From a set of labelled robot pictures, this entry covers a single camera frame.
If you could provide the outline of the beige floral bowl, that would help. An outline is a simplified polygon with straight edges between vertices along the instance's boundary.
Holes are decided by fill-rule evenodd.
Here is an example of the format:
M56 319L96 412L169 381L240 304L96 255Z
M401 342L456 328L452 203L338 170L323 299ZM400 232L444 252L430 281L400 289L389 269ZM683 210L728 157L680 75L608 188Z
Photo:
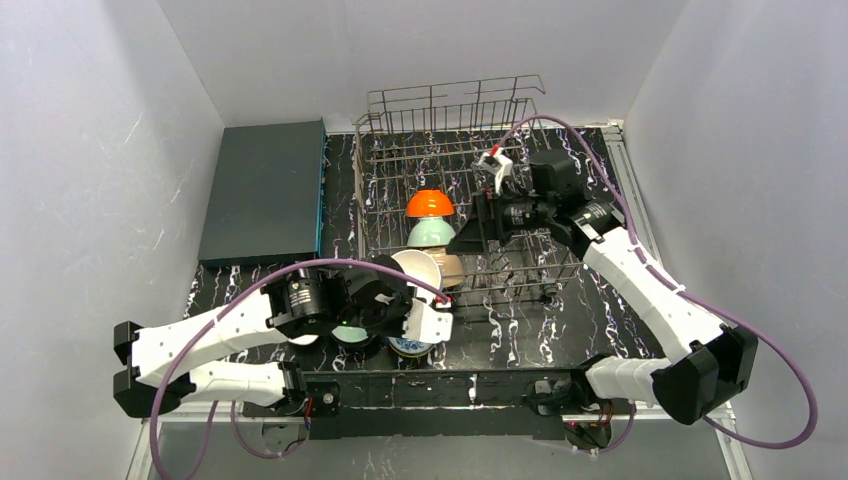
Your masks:
M442 275L443 289L457 287L465 281L462 261L457 255L448 254L444 246L426 248L423 252L437 263Z

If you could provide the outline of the celadon green bowl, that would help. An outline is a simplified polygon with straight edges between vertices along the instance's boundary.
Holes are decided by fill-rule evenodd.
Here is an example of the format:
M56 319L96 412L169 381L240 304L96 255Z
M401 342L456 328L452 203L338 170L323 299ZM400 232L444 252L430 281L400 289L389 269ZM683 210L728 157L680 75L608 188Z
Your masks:
M409 233L407 246L410 248L442 247L448 245L455 235L454 228L443 217L421 217Z

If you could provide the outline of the white bowl blue band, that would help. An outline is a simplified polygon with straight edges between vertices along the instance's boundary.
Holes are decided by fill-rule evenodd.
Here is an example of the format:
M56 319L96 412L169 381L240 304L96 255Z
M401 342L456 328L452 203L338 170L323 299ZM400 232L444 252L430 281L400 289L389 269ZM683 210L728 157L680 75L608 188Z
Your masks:
M421 280L428 285L442 289L442 274L441 270L434 258L428 253L421 250L403 250L391 256L403 272L413 278ZM408 282L407 286L411 289L414 298L418 298L426 304L432 304L436 299L436 295L429 290L426 290L417 284Z

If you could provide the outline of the orange rimmed white bowl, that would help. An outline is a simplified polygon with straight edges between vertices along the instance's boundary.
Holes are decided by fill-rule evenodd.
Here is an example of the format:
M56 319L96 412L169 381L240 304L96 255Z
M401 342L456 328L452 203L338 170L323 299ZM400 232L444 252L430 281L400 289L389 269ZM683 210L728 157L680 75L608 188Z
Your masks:
M445 217L455 213L451 199L439 189L420 189L407 202L405 215L409 218Z

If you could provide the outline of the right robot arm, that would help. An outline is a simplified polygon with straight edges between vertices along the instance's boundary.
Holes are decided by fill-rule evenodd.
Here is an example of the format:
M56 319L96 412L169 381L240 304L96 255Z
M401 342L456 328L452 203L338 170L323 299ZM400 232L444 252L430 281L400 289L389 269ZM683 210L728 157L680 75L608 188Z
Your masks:
M477 165L493 173L494 184L474 194L449 254L481 255L518 231L546 230L624 297L662 348L659 359L607 356L576 367L573 381L589 402L643 401L691 425L746 389L757 337L682 298L682 287L631 240L623 213L586 194L572 161L554 151L537 154L529 190L505 185L512 162L501 147L483 152Z

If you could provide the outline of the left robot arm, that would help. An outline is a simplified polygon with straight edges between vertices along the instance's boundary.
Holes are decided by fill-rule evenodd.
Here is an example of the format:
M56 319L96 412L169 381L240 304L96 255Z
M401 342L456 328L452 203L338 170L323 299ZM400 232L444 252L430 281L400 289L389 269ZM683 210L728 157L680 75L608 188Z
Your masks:
M131 418L153 419L188 402L247 402L282 415L313 405L295 362L243 364L256 346L327 336L339 327L420 339L429 302L393 258L314 259L284 267L230 303L159 327L115 326L123 368L112 395Z

